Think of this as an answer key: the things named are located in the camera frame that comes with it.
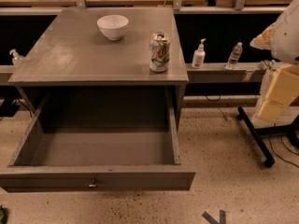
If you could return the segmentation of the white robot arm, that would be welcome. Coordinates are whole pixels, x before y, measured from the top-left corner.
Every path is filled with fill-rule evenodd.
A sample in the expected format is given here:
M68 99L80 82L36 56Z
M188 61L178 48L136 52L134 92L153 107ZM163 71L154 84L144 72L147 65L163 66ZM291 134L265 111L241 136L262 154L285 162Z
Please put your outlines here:
M283 62L270 77L264 77L255 117L272 122L299 96L299 0L292 0L278 19L249 44L268 49Z

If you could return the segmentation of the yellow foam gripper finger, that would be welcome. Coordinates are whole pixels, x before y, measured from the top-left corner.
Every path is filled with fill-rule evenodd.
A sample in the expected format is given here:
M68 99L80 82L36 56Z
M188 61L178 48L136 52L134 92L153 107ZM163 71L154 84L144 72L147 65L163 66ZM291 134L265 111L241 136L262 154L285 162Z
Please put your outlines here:
M286 64L276 71L268 69L263 76L255 116L272 122L299 96L299 66Z

